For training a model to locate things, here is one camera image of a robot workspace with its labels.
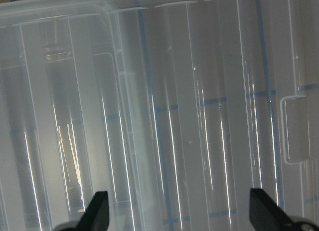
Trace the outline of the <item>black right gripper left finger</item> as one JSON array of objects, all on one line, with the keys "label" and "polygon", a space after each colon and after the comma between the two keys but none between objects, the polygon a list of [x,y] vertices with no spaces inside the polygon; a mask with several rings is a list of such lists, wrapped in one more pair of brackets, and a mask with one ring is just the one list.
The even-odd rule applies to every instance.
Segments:
[{"label": "black right gripper left finger", "polygon": [[107,191],[94,194],[84,215],[76,226],[77,231],[107,231],[110,224]]}]

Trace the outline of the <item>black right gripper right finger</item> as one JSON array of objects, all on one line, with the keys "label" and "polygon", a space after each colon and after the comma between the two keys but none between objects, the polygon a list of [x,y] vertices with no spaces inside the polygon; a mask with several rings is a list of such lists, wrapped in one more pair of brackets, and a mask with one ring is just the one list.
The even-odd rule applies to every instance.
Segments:
[{"label": "black right gripper right finger", "polygon": [[294,222],[260,188],[249,193],[249,219],[255,231],[295,231]]}]

